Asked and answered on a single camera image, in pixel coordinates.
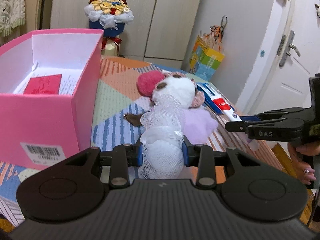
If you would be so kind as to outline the person's right hand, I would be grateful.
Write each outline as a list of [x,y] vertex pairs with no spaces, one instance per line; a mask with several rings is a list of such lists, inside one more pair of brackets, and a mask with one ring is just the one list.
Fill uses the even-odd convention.
[[288,143],[287,149],[297,178],[306,185],[310,185],[311,182],[316,181],[315,170],[310,164],[302,161],[301,156],[306,155],[313,157],[319,155],[319,142],[313,142],[298,147],[293,147],[291,143]]

